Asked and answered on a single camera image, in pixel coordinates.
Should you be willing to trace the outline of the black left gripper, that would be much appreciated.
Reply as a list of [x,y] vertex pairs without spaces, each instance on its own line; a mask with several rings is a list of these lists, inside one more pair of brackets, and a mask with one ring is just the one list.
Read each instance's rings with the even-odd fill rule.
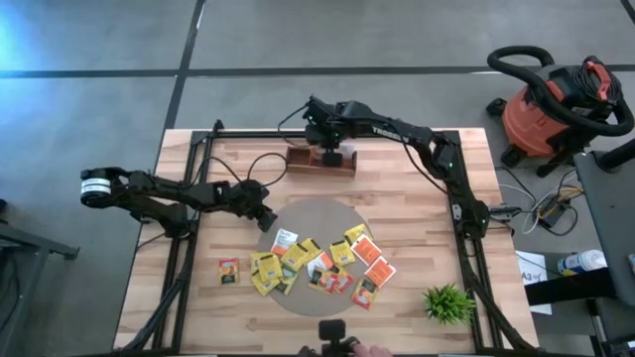
[[249,178],[236,184],[227,184],[218,190],[218,194],[221,211],[239,217],[255,217],[262,232],[268,232],[278,218],[270,207],[258,207],[258,201],[270,194],[266,185],[258,180]]

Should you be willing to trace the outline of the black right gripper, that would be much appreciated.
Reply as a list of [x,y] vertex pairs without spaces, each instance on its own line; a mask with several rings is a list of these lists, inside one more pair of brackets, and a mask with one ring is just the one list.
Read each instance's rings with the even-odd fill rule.
[[[348,139],[355,138],[355,127],[350,122],[348,112],[352,101],[328,104],[316,96],[311,96],[306,103],[303,118],[307,121],[305,127],[306,139],[311,145],[318,145],[326,150],[335,150]],[[325,167],[341,168],[343,154],[336,151],[325,151],[321,155],[321,162]]]

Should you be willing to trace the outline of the wooden tea organizer box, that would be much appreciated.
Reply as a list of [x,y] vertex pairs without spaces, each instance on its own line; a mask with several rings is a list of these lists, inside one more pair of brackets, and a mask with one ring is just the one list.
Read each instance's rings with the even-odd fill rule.
[[340,152],[339,147],[336,149],[325,149],[319,145],[308,147],[289,146],[286,153],[288,171],[295,174],[353,178],[356,174],[357,151],[350,160],[343,158],[341,168],[325,167],[321,162],[321,155],[325,151]]

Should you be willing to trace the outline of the round grey mat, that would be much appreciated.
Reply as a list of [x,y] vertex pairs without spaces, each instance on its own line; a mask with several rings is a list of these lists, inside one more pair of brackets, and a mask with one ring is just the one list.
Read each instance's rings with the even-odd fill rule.
[[[279,209],[277,215],[269,231],[260,234],[258,252],[272,248],[280,229],[297,234],[300,242],[312,238],[328,252],[332,243],[344,239],[345,231],[366,222],[354,208],[328,197],[298,200]],[[312,289],[309,280],[309,272],[302,267],[288,294],[273,290],[268,296],[284,311],[308,317],[336,318],[353,307],[354,286],[328,295]]]

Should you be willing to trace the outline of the black power adapter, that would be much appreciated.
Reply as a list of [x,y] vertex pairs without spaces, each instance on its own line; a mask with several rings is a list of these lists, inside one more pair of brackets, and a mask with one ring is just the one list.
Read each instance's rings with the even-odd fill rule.
[[488,210],[490,219],[498,222],[509,222],[523,212],[521,207],[507,204],[490,205]]

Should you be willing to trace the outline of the person's hand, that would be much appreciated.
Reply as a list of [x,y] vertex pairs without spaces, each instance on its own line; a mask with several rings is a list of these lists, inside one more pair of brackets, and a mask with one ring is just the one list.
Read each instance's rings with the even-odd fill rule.
[[394,357],[388,348],[377,345],[368,347],[359,343],[355,344],[352,350],[356,357]]

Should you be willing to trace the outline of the green plant white pot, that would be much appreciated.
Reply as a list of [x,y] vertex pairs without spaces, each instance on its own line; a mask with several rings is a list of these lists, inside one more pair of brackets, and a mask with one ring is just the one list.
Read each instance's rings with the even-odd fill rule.
[[473,320],[476,302],[468,292],[460,290],[455,284],[427,289],[423,292],[423,300],[427,317],[439,324],[469,325]]

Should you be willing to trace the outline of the orange shop vacuum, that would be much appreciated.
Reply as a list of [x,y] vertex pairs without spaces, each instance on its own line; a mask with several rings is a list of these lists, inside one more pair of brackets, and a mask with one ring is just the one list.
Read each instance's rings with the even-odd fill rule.
[[487,57],[494,70],[525,86],[509,99],[496,98],[486,107],[498,117],[508,140],[500,161],[508,168],[529,158],[547,158],[537,168],[544,178],[592,140],[621,137],[635,129],[620,80],[596,56],[578,65],[559,65],[545,49],[509,46]]

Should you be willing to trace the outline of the black power strip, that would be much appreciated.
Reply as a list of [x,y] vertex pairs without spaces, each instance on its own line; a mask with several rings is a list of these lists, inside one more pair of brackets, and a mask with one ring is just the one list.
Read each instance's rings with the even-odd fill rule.
[[548,198],[538,206],[538,224],[553,228],[570,207],[571,200],[569,198]]

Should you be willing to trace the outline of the white paper sheet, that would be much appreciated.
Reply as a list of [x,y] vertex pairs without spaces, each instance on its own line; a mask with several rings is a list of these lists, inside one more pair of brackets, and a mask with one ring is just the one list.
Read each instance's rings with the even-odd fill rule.
[[[545,256],[535,253],[515,251],[524,286],[544,282],[548,279]],[[531,305],[530,311],[537,314],[552,315],[552,305]]]

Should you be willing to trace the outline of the black metal stand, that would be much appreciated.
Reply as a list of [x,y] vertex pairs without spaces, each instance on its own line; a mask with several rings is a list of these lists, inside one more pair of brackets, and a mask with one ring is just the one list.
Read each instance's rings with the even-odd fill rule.
[[77,258],[79,248],[11,226],[0,198],[0,357],[9,357],[23,330],[37,284],[52,254]]

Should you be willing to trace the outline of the blue white wipes canister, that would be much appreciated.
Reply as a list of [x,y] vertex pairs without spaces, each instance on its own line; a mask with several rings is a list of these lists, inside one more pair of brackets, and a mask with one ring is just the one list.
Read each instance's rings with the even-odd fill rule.
[[557,262],[561,275],[572,276],[606,268],[604,254],[600,250],[587,250],[570,254]]

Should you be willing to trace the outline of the grey black cart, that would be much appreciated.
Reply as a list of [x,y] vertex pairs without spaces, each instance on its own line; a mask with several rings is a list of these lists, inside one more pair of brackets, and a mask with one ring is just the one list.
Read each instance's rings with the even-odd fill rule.
[[588,299],[605,357],[635,357],[635,140],[574,157],[606,266],[525,287],[531,305]]

